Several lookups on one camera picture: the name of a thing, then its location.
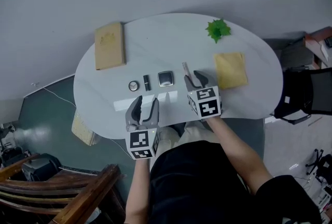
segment black shirt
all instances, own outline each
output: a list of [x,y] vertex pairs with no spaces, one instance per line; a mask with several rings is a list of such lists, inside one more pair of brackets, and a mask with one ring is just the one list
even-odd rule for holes
[[322,223],[292,176],[246,190],[220,144],[183,144],[162,154],[150,175],[149,223]]

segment brown notebook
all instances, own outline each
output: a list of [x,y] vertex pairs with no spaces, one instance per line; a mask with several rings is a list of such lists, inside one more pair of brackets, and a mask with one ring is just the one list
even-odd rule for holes
[[113,23],[96,29],[94,41],[96,70],[126,64],[121,23]]

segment green leaf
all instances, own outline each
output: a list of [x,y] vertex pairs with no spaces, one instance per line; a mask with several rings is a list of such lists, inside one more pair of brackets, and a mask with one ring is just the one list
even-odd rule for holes
[[211,38],[213,38],[216,43],[223,36],[230,35],[230,27],[227,26],[223,19],[208,22],[206,30],[209,33],[208,36],[211,36]]

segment yellow notebook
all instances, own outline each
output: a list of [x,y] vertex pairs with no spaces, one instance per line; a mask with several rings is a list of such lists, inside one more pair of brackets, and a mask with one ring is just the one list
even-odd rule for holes
[[221,89],[235,88],[248,84],[243,53],[215,54],[214,62],[217,71],[218,86]]
[[96,70],[126,64],[121,23],[113,23],[95,30],[94,56]]

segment black and white marker cube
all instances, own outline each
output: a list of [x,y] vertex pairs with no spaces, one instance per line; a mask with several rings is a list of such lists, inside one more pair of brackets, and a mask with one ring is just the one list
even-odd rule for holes
[[128,133],[126,146],[128,153],[134,160],[149,159],[156,156],[159,145],[157,128],[136,130]]
[[188,96],[192,110],[200,119],[222,114],[218,86],[190,91]]

